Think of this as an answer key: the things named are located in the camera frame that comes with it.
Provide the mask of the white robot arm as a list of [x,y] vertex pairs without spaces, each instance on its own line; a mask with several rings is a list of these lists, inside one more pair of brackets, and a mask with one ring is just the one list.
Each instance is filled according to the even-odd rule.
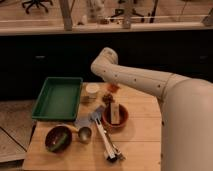
[[91,71],[153,95],[162,116],[161,171],[213,171],[213,83],[179,74],[125,67],[108,47]]

